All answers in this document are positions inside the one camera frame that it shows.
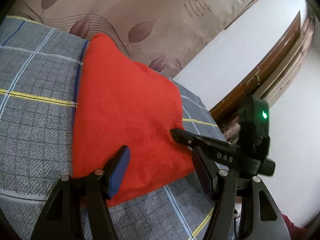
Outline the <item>red knit sweater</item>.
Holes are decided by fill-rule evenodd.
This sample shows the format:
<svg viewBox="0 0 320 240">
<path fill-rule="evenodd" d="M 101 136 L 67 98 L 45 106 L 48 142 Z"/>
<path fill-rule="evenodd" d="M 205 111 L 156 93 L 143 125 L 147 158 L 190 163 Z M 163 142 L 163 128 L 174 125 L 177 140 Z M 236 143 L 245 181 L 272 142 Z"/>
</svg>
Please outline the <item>red knit sweater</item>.
<svg viewBox="0 0 320 240">
<path fill-rule="evenodd" d="M 191 150 L 171 130 L 183 127 L 178 88 L 148 66 L 132 61 L 106 34 L 97 34 L 84 54 L 75 109 L 72 165 L 85 177 L 128 146 L 130 162 L 116 206 L 157 190 L 194 171 Z"/>
</svg>

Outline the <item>brown wooden door frame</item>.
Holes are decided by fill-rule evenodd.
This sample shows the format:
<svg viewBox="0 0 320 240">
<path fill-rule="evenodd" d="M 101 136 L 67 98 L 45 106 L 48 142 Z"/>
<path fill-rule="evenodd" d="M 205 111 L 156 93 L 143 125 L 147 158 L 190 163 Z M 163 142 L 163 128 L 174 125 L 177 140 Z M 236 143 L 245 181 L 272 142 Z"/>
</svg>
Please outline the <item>brown wooden door frame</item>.
<svg viewBox="0 0 320 240">
<path fill-rule="evenodd" d="M 210 111 L 229 142 L 239 137 L 238 110 L 249 96 L 272 107 L 288 89 L 305 61 L 313 40 L 316 16 L 308 12 L 303 23 L 298 12 L 281 38 L 251 72 Z"/>
</svg>

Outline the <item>beige leaf print curtain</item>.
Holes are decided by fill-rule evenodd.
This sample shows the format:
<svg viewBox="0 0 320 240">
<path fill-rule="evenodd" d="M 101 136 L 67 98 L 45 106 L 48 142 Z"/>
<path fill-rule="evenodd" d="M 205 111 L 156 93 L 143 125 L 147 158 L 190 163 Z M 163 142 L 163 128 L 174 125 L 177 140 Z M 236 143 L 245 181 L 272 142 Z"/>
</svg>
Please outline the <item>beige leaf print curtain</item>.
<svg viewBox="0 0 320 240">
<path fill-rule="evenodd" d="M 129 58 L 176 76 L 256 0 L 16 0 L 21 16 L 91 40 L 111 37 Z"/>
</svg>

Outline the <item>grey plaid bed sheet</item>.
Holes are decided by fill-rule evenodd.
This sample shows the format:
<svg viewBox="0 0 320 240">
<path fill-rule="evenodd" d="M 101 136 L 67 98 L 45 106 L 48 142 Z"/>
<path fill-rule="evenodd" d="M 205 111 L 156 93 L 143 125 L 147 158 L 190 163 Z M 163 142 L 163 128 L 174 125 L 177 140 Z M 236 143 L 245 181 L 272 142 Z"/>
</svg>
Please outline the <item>grey plaid bed sheet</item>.
<svg viewBox="0 0 320 240">
<path fill-rule="evenodd" d="M 25 18 L 1 24 L 1 210 L 30 239 L 71 166 L 75 83 L 87 41 Z M 120 239 L 202 239 L 213 212 L 196 174 L 110 208 Z"/>
</svg>

